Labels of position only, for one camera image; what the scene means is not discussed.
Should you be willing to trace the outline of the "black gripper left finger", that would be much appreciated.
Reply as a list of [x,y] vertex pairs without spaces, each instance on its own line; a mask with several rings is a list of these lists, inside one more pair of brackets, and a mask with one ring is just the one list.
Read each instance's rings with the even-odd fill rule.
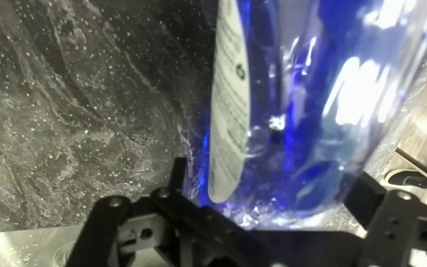
[[244,232],[182,193],[186,159],[173,161],[168,183],[151,195],[99,199],[68,254],[65,267],[134,267],[152,250],[171,267],[247,267]]

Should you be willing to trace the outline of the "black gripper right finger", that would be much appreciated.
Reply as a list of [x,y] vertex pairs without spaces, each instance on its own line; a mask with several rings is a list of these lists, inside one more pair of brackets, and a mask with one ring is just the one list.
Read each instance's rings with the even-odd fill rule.
[[412,267],[413,250],[427,255],[427,205],[415,195],[361,172],[343,205],[366,230],[357,267]]

